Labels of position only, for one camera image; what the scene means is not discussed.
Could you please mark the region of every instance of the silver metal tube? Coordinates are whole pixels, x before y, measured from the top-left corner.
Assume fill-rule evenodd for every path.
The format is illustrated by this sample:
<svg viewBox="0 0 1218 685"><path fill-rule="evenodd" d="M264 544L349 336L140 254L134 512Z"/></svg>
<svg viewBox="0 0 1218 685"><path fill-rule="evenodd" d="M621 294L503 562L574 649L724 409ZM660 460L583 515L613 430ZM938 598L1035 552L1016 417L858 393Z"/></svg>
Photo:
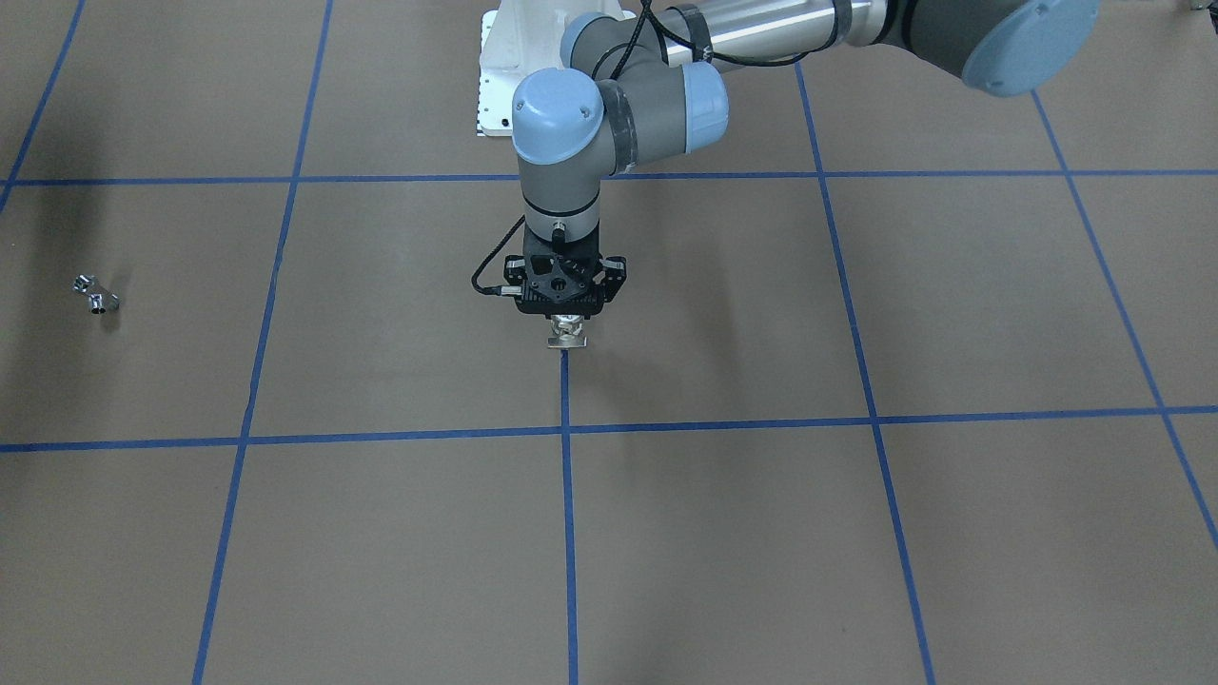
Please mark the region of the silver metal tube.
<svg viewBox="0 0 1218 685"><path fill-rule="evenodd" d="M706 20L715 52L773 60L823 48L839 28L853 45L867 45L883 29L888 0L709 0L698 5ZM659 15L672 33L689 38L685 20L675 11ZM671 40L666 45L672 66L691 61L688 48ZM716 63L721 71L733 65Z"/></svg>

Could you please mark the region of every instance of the blue joint cap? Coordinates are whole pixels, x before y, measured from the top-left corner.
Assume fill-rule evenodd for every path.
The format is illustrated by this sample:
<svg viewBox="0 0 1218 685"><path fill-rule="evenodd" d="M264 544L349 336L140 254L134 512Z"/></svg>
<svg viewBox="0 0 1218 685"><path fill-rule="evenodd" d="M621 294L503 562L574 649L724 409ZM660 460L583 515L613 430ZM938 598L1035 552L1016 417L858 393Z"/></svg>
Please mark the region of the blue joint cap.
<svg viewBox="0 0 1218 685"><path fill-rule="evenodd" d="M1100 0L1029 0L973 49L961 74L990 95L1022 95L1049 80L1083 46Z"/></svg>
<svg viewBox="0 0 1218 685"><path fill-rule="evenodd" d="M563 59L564 67L571 68L571 52L575 52L575 41L580 39L583 29L588 28L590 23L600 18L611 20L613 17L602 15L600 12L583 12L575 17L571 23L566 24L566 30L563 32L563 41L558 46L558 55Z"/></svg>
<svg viewBox="0 0 1218 685"><path fill-rule="evenodd" d="M588 74L553 67L525 77L512 96L512 144L532 165L557 165L587 147L605 116Z"/></svg>
<svg viewBox="0 0 1218 685"><path fill-rule="evenodd" d="M686 87L686 154L727 133L727 87L709 62L683 65Z"/></svg>

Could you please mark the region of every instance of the blue grid line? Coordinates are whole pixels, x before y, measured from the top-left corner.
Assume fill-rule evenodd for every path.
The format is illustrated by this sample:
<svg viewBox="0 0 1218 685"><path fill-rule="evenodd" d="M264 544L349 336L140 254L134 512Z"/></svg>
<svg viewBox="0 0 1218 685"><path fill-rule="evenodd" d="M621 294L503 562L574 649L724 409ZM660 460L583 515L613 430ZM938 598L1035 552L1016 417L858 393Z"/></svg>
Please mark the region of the blue grid line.
<svg viewBox="0 0 1218 685"><path fill-rule="evenodd" d="M892 469L888 466L888 452L884 449L883 431L877 421L878 412L876 411L876 397L871 386L871 374L867 372L867 360L862 350L862 336L859 333L859 321L855 317L854 299L850 295L850 280L847 277L845 258L842 255L842 243L838 239L837 221L833 216L833 201L829 197L828 178L825 176L821 149L816 139L816 121L812 118L812 105L808 96L808 85L804 83L804 69L798 62L795 63L795 83L799 85L799 98L804 105L808 139L812 145L812 158L816 162L817 182L821 186L821 200L825 205L825 218L828 223L829 240L833 244L833 260L837 262L838 279L842 284L842 300L845 303L847 319L850 322L850 336L854 339L854 353L859 364L859 378L862 382L862 394L867 401L867 417L872 422L871 435L876 442L876 456L879 460L879 472L884 480L884 495L888 499L888 513L893 519L893 535L896 539L896 551L901 561L905 590L909 594L910 614L914 619L918 651L922 655L922 673L926 676L927 685L935 685L934 662L931 658L931 646L927 641L926 626L922 622L922 606L918 601L917 584L914 580L914 567L910 562L909 546L905 542L905 527L901 524L901 512L896 502L896 490L893 486Z"/></svg>
<svg viewBox="0 0 1218 685"><path fill-rule="evenodd" d="M1160 416L1163 419L1163 428L1167 429L1168 439L1172 441L1172 449L1175 450L1175 457L1180 462L1180 468L1184 470L1184 478L1189 483L1189 488L1192 490L1192 497L1197 503L1197 508L1201 511L1201 519L1206 524L1206 529L1209 531L1209 540L1213 542L1214 548L1218 550L1218 528L1214 527L1213 516L1209 513L1209 506L1206 503L1206 497L1201 492L1201 485L1197 483L1196 475L1192 473L1192 464L1189 463L1189 456L1184 451L1184 445L1180 444L1180 436L1175 433L1175 424L1172 422L1172 414L1167 411L1167 405L1163 402L1163 395L1158 389L1158 383L1155 380L1155 374L1151 373L1150 362L1146 358L1146 352L1142 350L1141 342L1138 339L1138 332L1134 330L1133 319L1129 316L1129 311L1125 308L1125 302L1121 297L1121 290L1117 288L1117 280L1112 275L1112 269L1108 268L1108 261L1104 256L1104 249L1100 246L1100 239L1095 233L1095 228L1091 225L1091 218L1086 212L1086 206L1083 204L1083 196L1078 191L1078 185L1074 183L1074 176L1071 172L1069 166L1066 163L1066 156L1062 154L1061 145L1057 141L1057 134L1054 133L1054 127L1049 122L1049 113L1045 111L1044 102L1040 101L1040 94L1035 90L1032 91L1032 100L1037 105L1037 111L1040 113L1040 121L1045 126L1045 133L1049 135L1049 143L1054 147L1054 155L1057 156L1057 163L1061 165L1062 172L1066 174L1066 183L1069 186L1071 195L1074 197L1074 207L1078 210L1079 218L1083 219L1083 228L1086 230L1086 238L1091 243L1091 251L1095 252L1095 258L1100 262L1100 271L1104 273L1104 280L1108 284L1108 293L1112 294L1112 301L1117 305L1117 311L1121 313L1121 322L1125 327L1125 333L1129 335L1129 342L1134 347L1134 353L1138 356L1138 363L1141 366L1142 375L1146 377L1146 385L1150 386L1150 392L1155 397L1155 406L1158 408Z"/></svg>
<svg viewBox="0 0 1218 685"><path fill-rule="evenodd" d="M296 144L296 161L292 177L300 177L304 165L304 146L308 143L309 123L313 118L313 104L317 100L318 82L322 78L322 63L325 60L325 41L330 33L330 17L334 13L334 0L325 1L325 13L322 17L322 29L317 40L317 56L313 61L313 76L309 82L308 98L304 101L304 115L301 121L300 139ZM203 612L203 625L199 634L199 652L195 657L194 685L202 685L203 670L207 667L207 650L211 646L212 625L216 619L216 606L219 602L220 584L224 578L224 561L228 556L229 535L233 531L233 518L236 513L236 500L241 488L241 473L245 468L246 449L250 444L250 428L253 424L253 410L258 401L258 383L262 379L262 364L267 352L267 340L270 336L270 319L275 311L275 294L279 282L279 269L284 262L284 247L287 244L287 232L292 222L292 210L296 204L297 182L287 188L284 204L284 219L279 228L279 243L275 246L275 260L270 268L270 284L267 288L267 303L262 314L262 329L258 333L258 347L253 356L253 369L250 373L250 400L246 403L245 418L241 422L241 436L233 460L233 477L229 480L228 500L224 505L224 522L220 525L219 542L216 548L216 564L212 568L212 583L207 594L207 608Z"/></svg>
<svg viewBox="0 0 1218 685"><path fill-rule="evenodd" d="M1172 416L1218 414L1218 405L1189 405L1166 407ZM845 425L910 425L940 423L989 423L1021 421L1063 421L1088 418L1122 418L1160 416L1157 407L1116 407L1100 410L1047 410L1026 412L977 412L956 414L892 414L871 417L790 418L758 421L705 421L674 423L613 423L572 424L571 435L600 435L620 433L676 433L699 430L766 430L783 428L836 428ZM396 442L409 440L476 440L484 438L529 438L561 435L560 425L530 425L518 428L471 428L440 430L390 430L375 433L317 433L289 435L253 435L248 445L329 445L337 442ZM147 440L97 440L78 442L10 442L0 444L0 455L29 452L82 452L96 450L156 450L172 447L235 447L241 442L233 438L166 438Z"/></svg>
<svg viewBox="0 0 1218 685"><path fill-rule="evenodd" d="M1218 169L1088 169L1071 171L1089 177L1207 177ZM655 172L607 177L605 180L700 180L750 178L1010 178L1062 177L1060 169L888 169L888 171L778 171L778 172ZM462 183L515 182L514 173L440 173L440 174L297 174L297 176L202 176L147 178L23 178L0 180L12 188L57 188L99 185L245 185L274 183Z"/></svg>
<svg viewBox="0 0 1218 685"><path fill-rule="evenodd" d="M579 602L575 585L575 488L571 474L571 372L568 351L558 367L563 434L563 530L566 544L566 676L580 685Z"/></svg>
<svg viewBox="0 0 1218 685"><path fill-rule="evenodd" d="M29 146L34 143L34 133L38 132L38 124L43 121L43 112L46 111L46 102L51 99L51 91L55 90L55 82L60 79L60 72L63 69L63 62L68 59L68 49L72 48L72 39L76 38L76 29L80 26L80 15L84 13L85 0L77 0L76 12L72 13L72 21L68 23L68 33L63 37L63 45L60 48L60 55L55 59L55 66L51 68L51 76L46 79L46 88L43 89L43 96L38 100L38 107L34 108L34 116L29 119L29 128L26 129L26 138L21 141L21 149L17 150L17 158L12 162L12 168L9 169L9 179L4 185L4 190L0 190L0 212L4 212L5 206L9 205L9 196L12 194L13 182L17 180L17 174L21 173L21 166L26 163L26 155L29 154Z"/></svg>

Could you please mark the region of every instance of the metal pipe fitting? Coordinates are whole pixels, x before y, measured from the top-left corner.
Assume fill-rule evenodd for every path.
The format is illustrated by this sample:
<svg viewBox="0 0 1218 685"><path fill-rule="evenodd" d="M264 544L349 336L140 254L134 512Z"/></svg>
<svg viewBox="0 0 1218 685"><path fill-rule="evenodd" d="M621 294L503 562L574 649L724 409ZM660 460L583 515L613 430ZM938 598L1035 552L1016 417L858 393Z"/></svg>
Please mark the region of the metal pipe fitting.
<svg viewBox="0 0 1218 685"><path fill-rule="evenodd" d="M89 299L89 312L104 314L118 310L118 295L102 288L96 275L78 275L72 290Z"/></svg>

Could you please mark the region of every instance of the white mounting plate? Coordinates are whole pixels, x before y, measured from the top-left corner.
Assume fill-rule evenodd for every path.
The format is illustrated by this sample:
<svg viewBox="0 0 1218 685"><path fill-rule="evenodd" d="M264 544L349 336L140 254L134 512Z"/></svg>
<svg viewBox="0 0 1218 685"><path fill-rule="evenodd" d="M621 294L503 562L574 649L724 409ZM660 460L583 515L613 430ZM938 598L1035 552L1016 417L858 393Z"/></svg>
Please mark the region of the white mounting plate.
<svg viewBox="0 0 1218 685"><path fill-rule="evenodd" d="M635 16L622 11L618 0L502 0L498 10L482 15L479 135L512 135L512 95L516 87L536 71L563 66L563 32L585 12Z"/></svg>

